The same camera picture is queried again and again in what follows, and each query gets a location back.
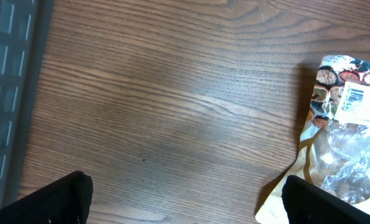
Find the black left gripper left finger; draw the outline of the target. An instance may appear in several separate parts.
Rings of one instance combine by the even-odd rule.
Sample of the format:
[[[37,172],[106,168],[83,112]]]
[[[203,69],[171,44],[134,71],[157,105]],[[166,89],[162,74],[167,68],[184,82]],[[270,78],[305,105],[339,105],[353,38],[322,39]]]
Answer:
[[[92,195],[92,178],[75,171],[1,208],[0,224],[86,223]]]

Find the dark grey plastic basket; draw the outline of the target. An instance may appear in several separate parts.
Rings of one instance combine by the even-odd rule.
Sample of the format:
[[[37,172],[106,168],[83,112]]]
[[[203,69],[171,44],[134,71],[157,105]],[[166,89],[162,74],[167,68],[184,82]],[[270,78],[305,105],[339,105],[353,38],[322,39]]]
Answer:
[[[0,0],[0,208],[16,201],[53,0]]]

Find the brown white snack pouch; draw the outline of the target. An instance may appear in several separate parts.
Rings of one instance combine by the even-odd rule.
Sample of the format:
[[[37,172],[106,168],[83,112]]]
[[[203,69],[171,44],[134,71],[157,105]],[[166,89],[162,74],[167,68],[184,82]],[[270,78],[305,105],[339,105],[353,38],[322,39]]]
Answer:
[[[322,59],[297,158],[256,212],[259,223],[290,224],[282,201],[290,175],[370,215],[370,62]]]

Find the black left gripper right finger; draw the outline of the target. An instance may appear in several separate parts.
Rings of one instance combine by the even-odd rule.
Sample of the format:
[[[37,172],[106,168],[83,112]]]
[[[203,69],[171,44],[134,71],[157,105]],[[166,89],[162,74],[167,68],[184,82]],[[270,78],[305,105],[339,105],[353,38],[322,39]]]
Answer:
[[[370,224],[370,215],[296,175],[288,176],[282,201],[290,224]]]

